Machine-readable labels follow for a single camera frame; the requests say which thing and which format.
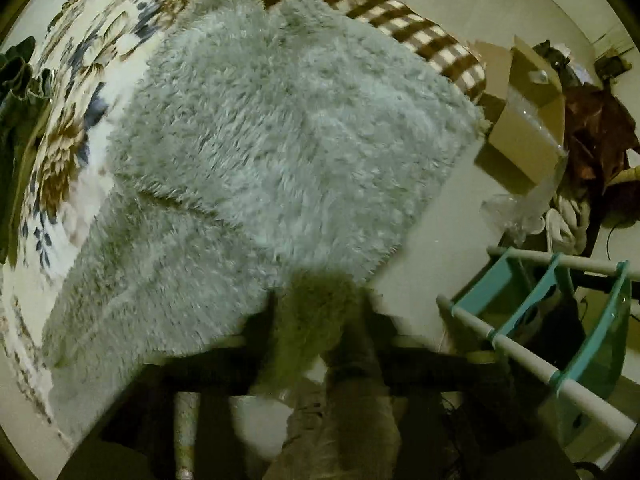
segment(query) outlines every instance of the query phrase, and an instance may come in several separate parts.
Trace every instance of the green cloth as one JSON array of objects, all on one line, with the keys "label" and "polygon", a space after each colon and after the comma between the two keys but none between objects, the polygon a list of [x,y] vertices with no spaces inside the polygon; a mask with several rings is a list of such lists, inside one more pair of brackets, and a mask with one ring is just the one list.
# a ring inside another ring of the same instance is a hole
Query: green cloth
[{"label": "green cloth", "polygon": [[28,63],[29,37],[0,55],[0,263],[17,260],[20,206],[44,134],[51,97],[51,72],[37,78]]}]

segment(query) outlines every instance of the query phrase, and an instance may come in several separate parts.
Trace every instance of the cardboard box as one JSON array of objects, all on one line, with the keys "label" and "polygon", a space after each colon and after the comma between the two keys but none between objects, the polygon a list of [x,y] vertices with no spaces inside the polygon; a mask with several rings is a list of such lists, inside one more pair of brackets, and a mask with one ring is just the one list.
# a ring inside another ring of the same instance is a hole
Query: cardboard box
[{"label": "cardboard box", "polygon": [[[485,64],[487,86],[478,104],[494,123],[488,142],[538,184],[553,172],[562,157],[564,96],[560,78],[518,37],[511,50],[482,42],[473,44],[472,49]],[[508,99],[510,88],[530,103],[546,133],[536,127],[535,120],[527,119],[523,107]]]}]

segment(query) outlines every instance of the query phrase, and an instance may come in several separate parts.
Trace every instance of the gray fur fabric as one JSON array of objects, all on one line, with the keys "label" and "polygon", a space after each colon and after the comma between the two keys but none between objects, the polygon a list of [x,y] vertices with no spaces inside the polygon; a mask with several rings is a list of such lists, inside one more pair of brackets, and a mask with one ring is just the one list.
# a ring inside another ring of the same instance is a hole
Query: gray fur fabric
[{"label": "gray fur fabric", "polygon": [[197,352],[301,269],[365,282],[479,130],[421,58],[322,0],[196,0],[111,139],[115,186],[44,330],[77,442],[141,359]]}]

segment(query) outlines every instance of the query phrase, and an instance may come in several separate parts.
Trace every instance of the clear plastic bag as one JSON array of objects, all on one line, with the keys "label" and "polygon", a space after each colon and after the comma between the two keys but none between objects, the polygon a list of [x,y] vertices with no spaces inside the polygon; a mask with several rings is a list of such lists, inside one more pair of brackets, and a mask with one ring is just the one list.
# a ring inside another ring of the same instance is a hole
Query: clear plastic bag
[{"label": "clear plastic bag", "polygon": [[538,234],[545,228],[543,215],[549,210],[564,170],[564,156],[556,169],[526,195],[500,194],[482,202],[480,211],[484,218],[501,232],[507,232],[519,247],[529,234]]}]

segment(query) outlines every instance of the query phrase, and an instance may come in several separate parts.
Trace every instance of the fluffy gray blanket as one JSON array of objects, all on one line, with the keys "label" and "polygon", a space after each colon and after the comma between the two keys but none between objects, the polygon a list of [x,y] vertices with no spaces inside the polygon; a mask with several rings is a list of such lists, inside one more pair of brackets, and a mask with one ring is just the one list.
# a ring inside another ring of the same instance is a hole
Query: fluffy gray blanket
[{"label": "fluffy gray blanket", "polygon": [[111,139],[115,186],[44,331],[78,441],[155,351],[197,352],[292,272],[364,282],[477,133],[422,59],[322,0],[196,0]]}]

